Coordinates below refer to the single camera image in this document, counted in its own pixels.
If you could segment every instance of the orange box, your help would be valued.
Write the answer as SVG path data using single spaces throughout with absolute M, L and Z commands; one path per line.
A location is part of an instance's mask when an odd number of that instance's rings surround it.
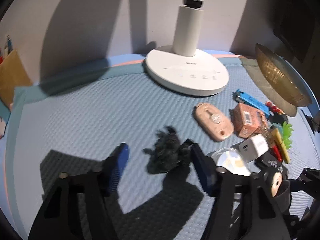
M 262 123 L 268 127 L 265 115 L 261 110 L 243 103 L 237 104 L 233 110 L 233 123 L 235 131 L 239 133 L 238 136 L 241 138 L 249 138 L 254 132 L 261 133 L 257 129 Z

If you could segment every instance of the black plush toy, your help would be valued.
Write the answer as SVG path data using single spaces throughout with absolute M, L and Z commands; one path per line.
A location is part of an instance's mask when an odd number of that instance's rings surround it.
M 155 143 L 155 150 L 144 149 L 144 152 L 151 155 L 148 163 L 148 172 L 152 174 L 168 172 L 178 166 L 190 164 L 189 146 L 193 144 L 187 139 L 182 145 L 176 134 L 176 130 L 166 127 L 168 133 L 159 131 L 159 139 Z

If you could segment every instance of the blue textured mat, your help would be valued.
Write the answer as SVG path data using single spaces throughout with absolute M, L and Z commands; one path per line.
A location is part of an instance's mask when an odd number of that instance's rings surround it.
M 118 198 L 107 201 L 119 238 L 200 239 L 214 199 L 201 191 L 193 165 L 190 172 L 150 175 L 146 172 L 149 156 L 143 149 L 153 147 L 157 130 L 166 125 L 175 127 L 181 140 L 199 143 L 205 153 L 242 141 L 232 135 L 224 142 L 214 142 L 192 116 L 199 102 L 209 102 L 229 116 L 229 109 L 236 106 L 232 100 L 236 89 L 267 100 L 239 59 L 220 60 L 229 71 L 229 84 L 220 94 L 207 98 L 168 91 L 150 80 L 140 65 L 115 67 L 98 81 L 50 97 L 38 87 L 18 89 L 6 168 L 10 205 L 20 234 L 27 237 L 42 194 L 60 172 L 86 172 L 125 142 L 130 157 Z M 90 82 L 93 76 L 82 75 L 62 87 Z M 289 122 L 294 132 L 289 149 L 292 163 L 287 168 L 289 177 L 297 178 L 304 167 L 318 169 L 319 159 L 300 112 Z M 305 193 L 294 193 L 291 213 L 302 216 L 309 200 Z M 81 216 L 90 238 L 83 210 Z

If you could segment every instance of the white charger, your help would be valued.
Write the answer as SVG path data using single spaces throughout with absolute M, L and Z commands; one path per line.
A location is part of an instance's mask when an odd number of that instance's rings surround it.
M 239 144 L 241 157 L 247 163 L 263 155 L 269 150 L 268 143 L 262 134 L 257 134 Z

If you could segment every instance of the pen holder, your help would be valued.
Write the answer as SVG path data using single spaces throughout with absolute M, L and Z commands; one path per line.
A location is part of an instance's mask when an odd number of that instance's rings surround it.
M 0 99 L 9 108 L 13 102 L 14 88 L 32 86 L 16 50 L 13 50 L 0 64 Z

